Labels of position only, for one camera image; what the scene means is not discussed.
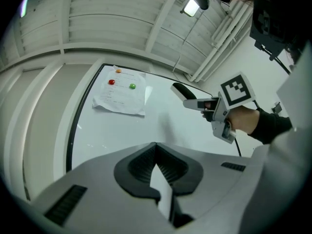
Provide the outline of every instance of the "black cable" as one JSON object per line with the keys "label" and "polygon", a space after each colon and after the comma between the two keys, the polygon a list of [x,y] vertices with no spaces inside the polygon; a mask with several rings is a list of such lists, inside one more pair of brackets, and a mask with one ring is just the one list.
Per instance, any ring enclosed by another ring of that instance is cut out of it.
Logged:
{"label": "black cable", "polygon": [[[269,56],[272,55],[272,53],[271,53],[270,51],[266,50],[266,49],[263,48],[263,47],[262,47],[262,50],[263,50],[265,53],[267,53]],[[282,69],[284,69],[284,71],[285,71],[288,75],[291,74],[290,71],[288,70],[288,68],[286,68],[286,66],[281,62],[281,60],[280,60],[279,58],[276,57],[274,60],[282,67]]]}
{"label": "black cable", "polygon": [[236,138],[235,138],[235,144],[236,144],[239,156],[242,157],[242,154],[240,153],[240,149],[239,149],[239,146],[238,146]]}
{"label": "black cable", "polygon": [[257,107],[257,109],[260,108],[259,104],[258,104],[258,102],[256,100],[254,100],[253,102],[254,102],[255,106]]}
{"label": "black cable", "polygon": [[274,60],[282,67],[282,69],[284,69],[284,71],[285,71],[288,75],[291,74],[290,71],[288,70],[288,68],[286,68],[286,66],[280,61],[279,58],[276,57]]}

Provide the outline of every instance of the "white paper sheet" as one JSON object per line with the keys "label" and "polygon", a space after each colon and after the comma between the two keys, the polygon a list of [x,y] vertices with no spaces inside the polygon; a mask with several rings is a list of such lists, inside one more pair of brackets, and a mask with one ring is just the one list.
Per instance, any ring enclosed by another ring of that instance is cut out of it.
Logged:
{"label": "white paper sheet", "polygon": [[[146,74],[116,66],[105,66],[103,69],[109,69],[108,75],[99,94],[93,97],[93,107],[144,116]],[[121,73],[116,73],[116,69],[121,69]],[[111,79],[115,81],[114,85],[108,83]],[[135,89],[130,88],[131,83],[136,85]]]}
{"label": "white paper sheet", "polygon": [[158,209],[169,220],[173,190],[157,164],[152,171],[150,187],[159,191],[161,198],[158,202]]}

